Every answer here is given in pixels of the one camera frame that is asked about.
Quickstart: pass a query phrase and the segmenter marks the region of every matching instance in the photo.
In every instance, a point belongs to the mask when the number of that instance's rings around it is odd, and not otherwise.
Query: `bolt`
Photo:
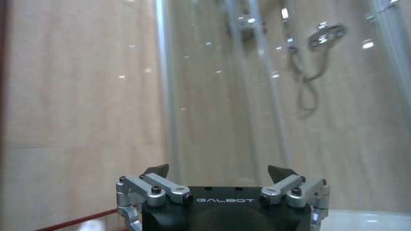
[[[262,195],[258,200],[259,200],[259,203],[262,204],[262,206],[266,207],[266,206],[270,205],[270,198],[267,196]]]
[[[187,194],[184,197],[183,197],[183,205],[190,205],[191,202],[194,200],[194,196],[191,194]]]
[[[303,194],[302,188],[301,187],[295,187],[294,189],[291,189],[291,193],[301,196]]]
[[[152,187],[152,193],[159,194],[162,192],[162,187],[160,186],[154,186]]]

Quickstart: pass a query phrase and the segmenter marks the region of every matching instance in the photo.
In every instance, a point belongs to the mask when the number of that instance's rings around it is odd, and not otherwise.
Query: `beige wall tile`
[[[0,229],[115,208],[119,176],[167,162],[154,13],[154,1],[12,2]]]

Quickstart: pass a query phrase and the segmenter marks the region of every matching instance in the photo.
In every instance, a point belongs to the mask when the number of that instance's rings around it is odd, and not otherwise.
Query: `glass shower door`
[[[262,186],[274,164],[334,209],[410,213],[407,2],[159,2],[175,179]]]
[[[410,213],[399,199],[411,193],[401,184],[411,173],[406,3],[250,3],[267,27],[259,47],[278,72],[292,169],[330,180],[331,208]]]
[[[188,185],[268,184],[267,165],[286,164],[254,18],[235,3],[158,4],[171,173]]]

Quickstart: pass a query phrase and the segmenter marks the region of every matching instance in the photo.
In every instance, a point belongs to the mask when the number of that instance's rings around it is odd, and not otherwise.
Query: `bathroom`
[[[10,2],[4,230],[115,208],[163,163],[196,186],[291,168],[327,179],[325,230],[411,227],[410,1]]]

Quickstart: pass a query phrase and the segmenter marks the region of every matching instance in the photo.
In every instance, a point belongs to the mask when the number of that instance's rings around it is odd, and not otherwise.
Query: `shower mixer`
[[[346,27],[342,24],[329,26],[321,23],[319,30],[309,37],[309,47],[317,51],[322,46],[329,46],[346,35]]]

